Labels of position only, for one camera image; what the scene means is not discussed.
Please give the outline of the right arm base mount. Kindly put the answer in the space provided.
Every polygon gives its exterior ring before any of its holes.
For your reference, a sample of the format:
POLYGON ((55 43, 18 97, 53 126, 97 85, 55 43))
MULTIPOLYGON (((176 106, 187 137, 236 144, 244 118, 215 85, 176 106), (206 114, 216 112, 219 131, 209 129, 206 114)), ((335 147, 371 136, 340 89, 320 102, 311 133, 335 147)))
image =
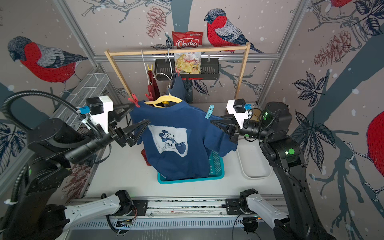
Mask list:
POLYGON ((247 215, 250 213, 242 208, 239 199, 225 199, 224 208, 226 209, 227 215, 247 215))

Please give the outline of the yellow plastic hanger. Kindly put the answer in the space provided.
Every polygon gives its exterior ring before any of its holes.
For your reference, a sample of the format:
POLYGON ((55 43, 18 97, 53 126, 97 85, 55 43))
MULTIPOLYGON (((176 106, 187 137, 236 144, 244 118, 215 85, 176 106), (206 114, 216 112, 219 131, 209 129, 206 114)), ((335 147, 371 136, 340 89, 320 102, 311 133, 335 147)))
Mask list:
POLYGON ((168 94, 168 95, 160 96, 154 101, 147 101, 144 103, 147 105, 152 105, 155 108, 164 108, 164 106, 160 106, 160 104, 164 104, 164 103, 169 104, 169 102, 178 104, 178 103, 181 103, 182 101, 183 101, 182 99, 174 97, 171 94, 168 94))

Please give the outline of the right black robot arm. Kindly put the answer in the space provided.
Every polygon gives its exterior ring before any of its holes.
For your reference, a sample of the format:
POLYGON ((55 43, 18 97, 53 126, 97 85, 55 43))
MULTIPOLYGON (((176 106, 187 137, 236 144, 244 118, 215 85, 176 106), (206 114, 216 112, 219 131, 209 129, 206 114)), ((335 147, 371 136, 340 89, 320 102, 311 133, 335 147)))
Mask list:
POLYGON ((279 180, 288 212, 281 212, 266 202, 255 189, 240 193, 240 209, 260 216, 277 240, 333 240, 334 236, 321 223, 309 190, 304 152, 287 134, 292 121, 288 106, 282 102, 267 103, 259 121, 249 118, 244 99, 228 101, 227 111, 228 115, 212 120, 211 124, 229 135, 233 143, 237 143, 240 136, 247 141, 259 141, 263 155, 279 180))

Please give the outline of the navy printed t-shirt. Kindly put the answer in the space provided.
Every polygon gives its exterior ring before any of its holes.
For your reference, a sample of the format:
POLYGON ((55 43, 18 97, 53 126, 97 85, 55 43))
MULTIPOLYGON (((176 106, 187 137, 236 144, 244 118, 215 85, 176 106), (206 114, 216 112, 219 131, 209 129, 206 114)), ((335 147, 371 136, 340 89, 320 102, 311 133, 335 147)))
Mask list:
POLYGON ((211 124, 219 117, 206 119, 203 110, 184 101, 166 108, 139 102, 130 116, 134 124, 150 121, 138 144, 144 146, 150 165, 170 181, 206 178, 212 152, 224 157, 238 147, 211 124))

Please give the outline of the light blue clothespin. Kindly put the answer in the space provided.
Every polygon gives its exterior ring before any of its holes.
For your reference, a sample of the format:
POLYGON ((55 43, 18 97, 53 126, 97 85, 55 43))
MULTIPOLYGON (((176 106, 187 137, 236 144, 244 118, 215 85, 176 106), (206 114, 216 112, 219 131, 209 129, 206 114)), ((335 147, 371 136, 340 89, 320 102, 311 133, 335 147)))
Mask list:
POLYGON ((209 109, 208 109, 208 111, 207 111, 207 113, 205 115, 206 119, 209 119, 211 117, 211 115, 213 114, 214 107, 215 107, 214 105, 210 105, 209 106, 209 109))

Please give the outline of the red clothespin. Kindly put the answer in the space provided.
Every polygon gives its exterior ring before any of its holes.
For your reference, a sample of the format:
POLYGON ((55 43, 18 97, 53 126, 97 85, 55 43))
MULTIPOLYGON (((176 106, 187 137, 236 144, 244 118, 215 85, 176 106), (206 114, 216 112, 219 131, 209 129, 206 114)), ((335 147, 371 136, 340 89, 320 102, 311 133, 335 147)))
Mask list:
POLYGON ((131 94, 131 97, 128 98, 128 100, 134 104, 137 108, 140 108, 141 106, 139 105, 139 100, 135 94, 131 94))

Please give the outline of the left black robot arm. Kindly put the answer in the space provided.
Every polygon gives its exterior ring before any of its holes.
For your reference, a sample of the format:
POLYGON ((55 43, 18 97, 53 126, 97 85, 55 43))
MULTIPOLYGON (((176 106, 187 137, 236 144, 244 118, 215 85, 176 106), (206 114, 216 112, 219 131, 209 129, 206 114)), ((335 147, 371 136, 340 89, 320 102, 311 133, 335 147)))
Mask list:
POLYGON ((121 147, 135 145, 149 125, 143 120, 126 128, 118 122, 134 108, 122 105, 120 114, 107 114, 107 128, 93 123, 80 109, 66 100, 42 91, 21 91, 7 97, 2 113, 12 124, 27 135, 27 147, 32 157, 16 178, 5 216, 1 220, 1 233, 5 240, 54 240, 71 226, 96 217, 136 215, 138 212, 125 190, 103 199, 77 206, 48 204, 63 180, 72 174, 72 164, 82 163, 98 151, 116 142, 121 147), (91 130, 82 136, 61 119, 48 119, 31 129, 12 113, 12 104, 23 97, 38 96, 61 103, 79 116, 91 130))

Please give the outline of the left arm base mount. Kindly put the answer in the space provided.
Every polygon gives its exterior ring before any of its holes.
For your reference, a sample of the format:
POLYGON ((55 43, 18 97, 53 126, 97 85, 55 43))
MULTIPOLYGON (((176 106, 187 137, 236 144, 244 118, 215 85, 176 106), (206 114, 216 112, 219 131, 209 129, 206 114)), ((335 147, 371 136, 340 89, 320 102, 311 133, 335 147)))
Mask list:
POLYGON ((112 214, 112 216, 145 216, 148 208, 148 203, 148 200, 132 200, 127 206, 120 207, 116 213, 112 214))

